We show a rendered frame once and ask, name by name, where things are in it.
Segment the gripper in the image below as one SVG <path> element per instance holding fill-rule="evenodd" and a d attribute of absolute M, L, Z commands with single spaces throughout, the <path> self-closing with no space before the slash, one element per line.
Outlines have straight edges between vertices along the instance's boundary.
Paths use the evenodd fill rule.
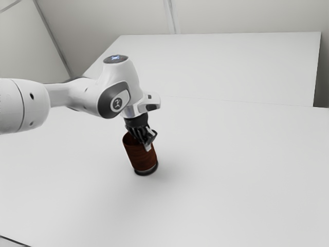
<path fill-rule="evenodd" d="M 146 152 L 152 149 L 151 145 L 157 136 L 157 132 L 149 128 L 148 118 L 148 115 L 124 118 L 127 131 L 134 139 L 142 140 Z"/>

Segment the brown wooden mug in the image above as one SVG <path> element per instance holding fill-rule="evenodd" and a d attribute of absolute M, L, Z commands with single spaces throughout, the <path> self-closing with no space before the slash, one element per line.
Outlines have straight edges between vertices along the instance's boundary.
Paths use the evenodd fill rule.
<path fill-rule="evenodd" d="M 154 173 L 158 168 L 158 160 L 155 149 L 146 151 L 144 145 L 127 132 L 122 138 L 123 146 L 134 169 L 139 176 L 147 176 Z"/>

